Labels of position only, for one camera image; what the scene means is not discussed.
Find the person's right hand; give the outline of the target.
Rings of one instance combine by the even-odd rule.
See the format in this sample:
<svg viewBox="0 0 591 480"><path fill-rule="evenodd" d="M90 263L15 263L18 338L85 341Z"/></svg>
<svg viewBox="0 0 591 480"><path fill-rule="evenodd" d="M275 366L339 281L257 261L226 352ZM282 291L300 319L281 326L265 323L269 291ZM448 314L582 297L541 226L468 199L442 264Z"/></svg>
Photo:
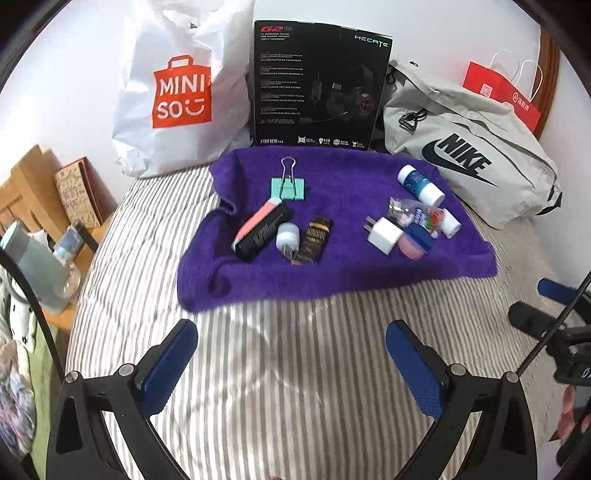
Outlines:
<svg viewBox="0 0 591 480"><path fill-rule="evenodd" d="M566 387L562 400L562 407L556 435L561 441L565 441L580 417L587 401L590 399L590 388L569 385Z"/></svg>

